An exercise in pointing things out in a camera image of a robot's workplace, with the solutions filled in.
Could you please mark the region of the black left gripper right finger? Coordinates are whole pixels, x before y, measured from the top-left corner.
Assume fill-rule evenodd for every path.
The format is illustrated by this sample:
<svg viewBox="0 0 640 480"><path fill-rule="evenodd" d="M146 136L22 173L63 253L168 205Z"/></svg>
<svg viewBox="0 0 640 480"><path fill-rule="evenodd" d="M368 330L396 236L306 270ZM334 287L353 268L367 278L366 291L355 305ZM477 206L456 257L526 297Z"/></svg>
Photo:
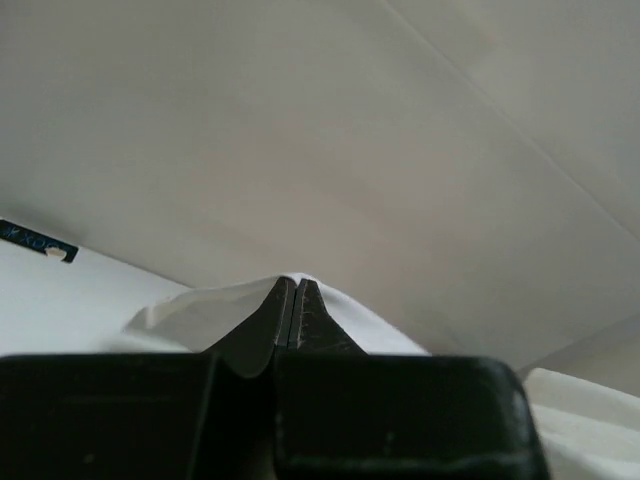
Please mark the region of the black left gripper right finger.
<svg viewBox="0 0 640 480"><path fill-rule="evenodd" d="M545 479L516 374L486 357L367 354L305 280L275 355L280 479Z"/></svg>

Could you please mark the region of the white t shirt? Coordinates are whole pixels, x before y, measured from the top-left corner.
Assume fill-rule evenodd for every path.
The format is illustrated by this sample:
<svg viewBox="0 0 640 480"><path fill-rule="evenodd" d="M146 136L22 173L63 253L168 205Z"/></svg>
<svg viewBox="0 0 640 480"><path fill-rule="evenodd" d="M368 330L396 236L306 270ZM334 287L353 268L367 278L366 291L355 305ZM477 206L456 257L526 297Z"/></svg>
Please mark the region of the white t shirt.
<svg viewBox="0 0 640 480"><path fill-rule="evenodd" d="M103 345L110 352L201 353L255 313L277 281L299 287L307 278L295 273L190 289L141 308ZM344 292L318 287L321 312L365 353L427 355ZM524 387L553 478L638 478L638 396L540 367L526 374Z"/></svg>

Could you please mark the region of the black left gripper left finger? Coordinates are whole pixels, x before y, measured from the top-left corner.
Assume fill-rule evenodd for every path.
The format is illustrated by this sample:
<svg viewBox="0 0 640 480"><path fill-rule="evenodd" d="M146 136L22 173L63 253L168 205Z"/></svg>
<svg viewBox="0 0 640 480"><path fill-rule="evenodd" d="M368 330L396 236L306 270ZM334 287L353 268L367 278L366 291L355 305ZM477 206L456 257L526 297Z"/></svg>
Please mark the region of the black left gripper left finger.
<svg viewBox="0 0 640 480"><path fill-rule="evenodd" d="M273 423L270 368L293 283L279 278L201 353L8 356L5 479L233 479Z"/></svg>

